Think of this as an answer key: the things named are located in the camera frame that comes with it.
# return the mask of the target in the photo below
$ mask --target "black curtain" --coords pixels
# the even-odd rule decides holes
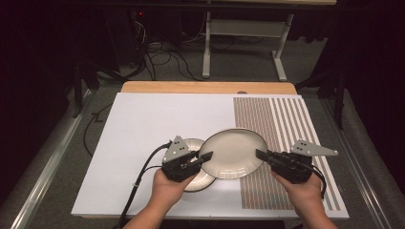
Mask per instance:
[[[350,7],[369,9],[343,13],[323,50],[313,77],[333,69],[346,75],[356,110],[376,150],[402,193],[402,143],[405,129],[405,4],[403,1],[351,0]],[[313,86],[333,80],[324,77]]]
[[[0,7],[0,204],[66,111],[73,59],[45,1]]]

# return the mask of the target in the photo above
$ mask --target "white plate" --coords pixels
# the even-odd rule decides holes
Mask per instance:
[[[228,129],[205,141],[200,156],[213,152],[202,168],[216,178],[239,178],[254,172],[263,161],[256,157],[256,149],[266,152],[265,140],[248,129]]]
[[[203,145],[203,140],[196,138],[187,138],[184,140],[190,150],[198,151]],[[185,192],[199,192],[214,182],[215,178],[208,175],[204,170],[200,170],[197,176],[185,187]]]

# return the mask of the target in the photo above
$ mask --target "dark background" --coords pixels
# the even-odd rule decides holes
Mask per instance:
[[[329,38],[314,75],[336,65],[347,70],[346,85],[356,109],[404,192],[400,141],[405,129],[401,25],[405,9],[401,1],[338,1],[338,7],[370,8],[376,13],[297,13],[289,39]],[[128,28],[114,27],[117,21],[110,20],[112,15],[103,10],[64,9],[44,0],[9,1],[0,7],[0,204],[69,106],[65,94],[73,85],[77,61],[86,56],[116,70],[118,62],[134,58],[120,59],[111,31],[115,28],[121,34]],[[181,27],[192,33],[200,28],[202,17],[201,13],[164,10],[150,15],[148,25],[175,44],[180,44]],[[171,18],[172,24],[163,26],[159,18]],[[170,26],[174,29],[164,30]]]

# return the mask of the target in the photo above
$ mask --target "white table surface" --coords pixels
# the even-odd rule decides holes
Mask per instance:
[[[121,214],[147,157],[174,139],[205,140],[218,131],[234,128],[233,97],[295,97],[269,94],[117,94],[96,152],[75,201],[72,214],[82,217],[117,217]],[[165,151],[149,163],[161,165]],[[154,169],[142,179],[128,211],[135,215],[147,203]],[[332,187],[337,190],[334,180]],[[327,211],[330,218],[349,217],[343,206]],[[243,209],[238,179],[216,179],[207,189],[184,193],[166,215],[168,219],[290,219],[293,210]]]

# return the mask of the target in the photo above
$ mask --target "desk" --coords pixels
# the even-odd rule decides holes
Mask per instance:
[[[335,5],[336,0],[213,0],[213,2],[246,2],[246,3],[276,3],[291,5]],[[280,59],[283,48],[286,44],[289,28],[291,27],[293,14],[289,14],[285,22],[268,21],[245,21],[212,19],[211,12],[206,13],[205,24],[205,49],[202,63],[202,77],[209,78],[211,66],[211,34],[221,35],[243,35],[260,37],[277,37],[279,45],[275,51],[271,52],[274,66],[280,81],[288,81],[284,71],[283,63]]]
[[[239,91],[249,94],[235,94]],[[255,107],[258,105],[256,101],[265,106]],[[246,114],[236,112],[236,108]],[[256,116],[263,118],[245,124],[239,118]],[[266,125],[273,125],[274,128],[266,129]],[[132,184],[152,151],[176,135],[207,139],[220,130],[232,127],[246,127],[258,133],[269,130],[269,135],[265,136],[266,142],[269,149],[277,151],[289,149],[290,142],[297,137],[319,144],[304,100],[289,83],[126,83],[122,93],[116,97],[72,214],[82,217],[119,216]],[[149,165],[160,165],[163,155],[164,151],[158,153]],[[334,219],[348,218],[327,161],[320,156],[314,163],[328,178],[325,200],[328,216]],[[217,179],[202,191],[185,193],[166,217],[297,218],[283,187],[268,172],[269,167],[264,164],[249,176],[232,180]],[[153,172],[144,175],[128,211],[129,216],[135,215],[146,204],[150,197],[152,177]],[[252,185],[258,184],[252,180],[259,179],[264,189],[252,188]]]

